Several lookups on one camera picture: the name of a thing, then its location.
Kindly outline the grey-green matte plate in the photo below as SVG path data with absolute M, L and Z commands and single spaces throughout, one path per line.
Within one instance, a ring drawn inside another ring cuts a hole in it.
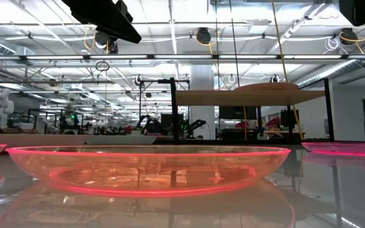
M 151 145 L 156 136 L 89 136 L 88 145 Z

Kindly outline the pink translucent plastic plate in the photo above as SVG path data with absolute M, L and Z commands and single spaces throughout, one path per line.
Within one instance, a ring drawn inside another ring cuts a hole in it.
M 340 156 L 365 156 L 365 142 L 303 142 L 313 153 Z

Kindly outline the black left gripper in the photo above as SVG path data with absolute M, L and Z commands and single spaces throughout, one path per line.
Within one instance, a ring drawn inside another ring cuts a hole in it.
M 141 36 L 132 26 L 133 17 L 123 0 L 62 0 L 82 24 L 93 24 L 98 32 L 135 44 Z

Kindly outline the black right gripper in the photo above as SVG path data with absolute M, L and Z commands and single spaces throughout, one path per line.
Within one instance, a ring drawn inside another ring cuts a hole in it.
M 339 10 L 353 26 L 365 25 L 365 0 L 339 0 Z

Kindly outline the white pillar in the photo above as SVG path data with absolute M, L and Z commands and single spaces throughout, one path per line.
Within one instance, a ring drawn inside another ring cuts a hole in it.
M 214 71 L 212 65 L 193 65 L 190 73 L 190 90 L 214 90 Z M 206 124 L 194 130 L 196 137 L 215 139 L 215 107 L 190 106 L 192 121 L 204 120 Z

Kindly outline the white humanoid robot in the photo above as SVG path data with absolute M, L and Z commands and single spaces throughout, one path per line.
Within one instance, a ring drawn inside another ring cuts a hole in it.
M 14 102 L 9 99 L 10 89 L 0 89 L 0 128 L 4 129 L 8 124 L 8 115 L 14 112 Z

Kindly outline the long ceiling light strip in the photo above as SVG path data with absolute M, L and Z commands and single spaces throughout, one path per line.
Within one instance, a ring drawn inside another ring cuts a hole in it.
M 0 56 L 0 60 L 365 60 L 365 54 L 127 54 Z

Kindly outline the black monitor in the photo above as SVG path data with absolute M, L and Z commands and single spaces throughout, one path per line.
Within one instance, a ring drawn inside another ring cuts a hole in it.
M 221 119 L 257 119 L 257 108 L 254 106 L 220 106 L 219 117 Z

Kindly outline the wooden shelf with black legs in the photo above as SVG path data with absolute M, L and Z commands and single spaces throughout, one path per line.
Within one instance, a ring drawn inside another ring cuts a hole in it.
M 215 91 L 215 90 L 191 90 L 178 91 L 176 89 L 177 80 L 170 78 L 169 80 L 159 80 L 160 84 L 170 84 L 171 107 L 173 120 L 173 136 L 174 143 L 179 143 L 179 106 L 255 106 L 257 108 L 257 116 L 261 117 L 261 108 L 263 106 L 285 106 L 288 112 L 292 111 L 294 117 L 287 117 L 290 141 L 293 141 L 292 126 L 298 127 L 300 138 L 304 138 L 300 121 L 297 115 L 296 104 L 325 97 L 326 113 L 328 120 L 329 141 L 335 140 L 333 115 L 331 108 L 330 85 L 327 78 L 319 79 L 318 83 L 323 83 L 322 91 L 307 91 L 305 88 L 312 86 L 309 83 L 295 90 L 247 90 L 247 91 Z

